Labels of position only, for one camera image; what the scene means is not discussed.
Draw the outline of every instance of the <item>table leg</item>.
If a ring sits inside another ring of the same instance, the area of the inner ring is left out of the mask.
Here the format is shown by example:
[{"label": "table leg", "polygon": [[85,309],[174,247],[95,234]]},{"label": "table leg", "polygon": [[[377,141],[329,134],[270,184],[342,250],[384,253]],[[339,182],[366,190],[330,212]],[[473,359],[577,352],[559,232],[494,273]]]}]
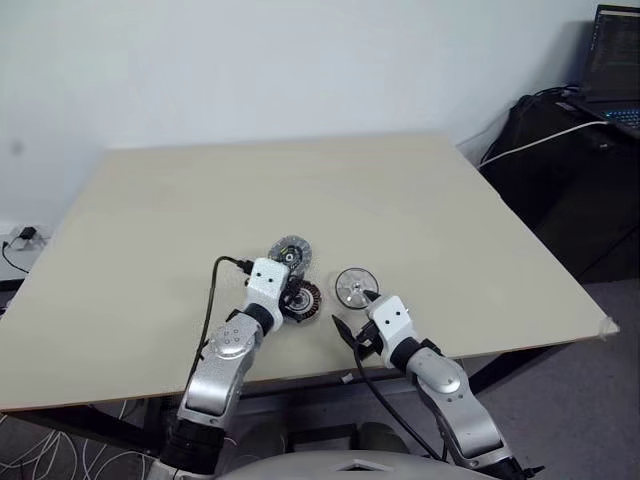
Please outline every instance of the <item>table leg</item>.
[{"label": "table leg", "polygon": [[164,434],[136,427],[123,420],[86,406],[7,412],[30,423],[107,443],[125,450],[156,456]]},{"label": "table leg", "polygon": [[471,391],[478,394],[498,382],[504,382],[516,372],[521,373],[567,345],[550,345],[503,353],[471,376],[469,379]]}]

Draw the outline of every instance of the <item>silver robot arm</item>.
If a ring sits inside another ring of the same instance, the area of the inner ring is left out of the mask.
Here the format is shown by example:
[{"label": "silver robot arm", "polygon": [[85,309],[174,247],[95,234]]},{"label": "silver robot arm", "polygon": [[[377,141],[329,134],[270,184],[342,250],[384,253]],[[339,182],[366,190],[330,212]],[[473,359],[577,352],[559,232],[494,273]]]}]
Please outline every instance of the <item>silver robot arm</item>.
[{"label": "silver robot arm", "polygon": [[341,336],[355,348],[363,347],[366,354],[376,351],[387,368],[395,367],[409,377],[435,415],[456,465],[505,480],[533,476],[537,469],[522,470],[489,412],[471,392],[465,371],[429,340],[417,340],[402,300],[367,293],[372,300],[366,310],[369,323],[354,339],[334,317]]},{"label": "silver robot arm", "polygon": [[289,268],[282,263],[267,258],[255,261],[242,311],[235,311],[205,343],[169,441],[148,480],[214,478],[244,376],[264,336],[282,325],[279,301],[288,277]]}]

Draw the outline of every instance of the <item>wooden table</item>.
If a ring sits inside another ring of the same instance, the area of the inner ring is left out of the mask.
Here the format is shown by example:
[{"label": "wooden table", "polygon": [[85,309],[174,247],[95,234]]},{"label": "wooden table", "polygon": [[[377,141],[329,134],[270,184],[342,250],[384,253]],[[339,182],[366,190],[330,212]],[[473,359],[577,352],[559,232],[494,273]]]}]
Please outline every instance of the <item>wooden table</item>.
[{"label": "wooden table", "polygon": [[[116,150],[0,322],[0,410],[180,392],[213,260],[264,256],[287,234],[311,243],[322,308],[269,335],[248,381],[353,368],[330,320],[364,323],[333,290],[350,266],[457,358],[617,331],[437,134]],[[211,328],[242,303],[243,280],[223,268]]]}]

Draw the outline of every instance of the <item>gray floor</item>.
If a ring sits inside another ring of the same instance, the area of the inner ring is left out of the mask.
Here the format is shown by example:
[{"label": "gray floor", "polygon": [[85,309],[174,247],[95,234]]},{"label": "gray floor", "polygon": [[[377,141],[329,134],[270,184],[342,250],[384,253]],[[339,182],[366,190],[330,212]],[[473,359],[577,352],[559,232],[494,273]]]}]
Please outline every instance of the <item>gray floor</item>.
[{"label": "gray floor", "polygon": [[[547,470],[537,478],[638,480],[640,285],[637,281],[625,281],[594,284],[586,288],[620,325],[622,332],[606,341],[571,345],[480,398],[521,463],[547,466]],[[465,368],[472,372],[486,361],[467,360]],[[394,385],[398,387],[397,382],[391,382],[391,389]],[[396,390],[405,389],[400,385]],[[390,399],[427,441],[438,445],[439,449],[440,441],[433,419],[417,396],[401,392],[391,395]],[[118,406],[108,408],[115,411]],[[240,438],[252,425],[274,419],[295,429],[365,421],[382,421],[395,427],[393,420],[368,392],[355,388],[337,402],[289,405],[285,413],[269,411],[240,415],[230,435]],[[396,430],[406,438],[403,432]],[[13,460],[46,433],[45,429],[7,419],[0,426],[0,462]],[[80,451],[83,439],[74,440]],[[408,438],[406,441],[412,451],[422,453],[415,442]],[[99,448],[94,443],[90,446],[91,452]],[[232,454],[232,450],[229,442],[226,454]],[[108,459],[118,452],[109,448],[103,458]],[[38,476],[44,473],[47,465],[48,462],[40,465]],[[73,456],[63,443],[46,478],[67,480],[72,466]],[[31,478],[30,467],[25,466],[24,478]],[[0,479],[5,478],[20,479],[19,469],[0,474]],[[100,478],[140,478],[139,457],[131,455],[114,462]]]}]

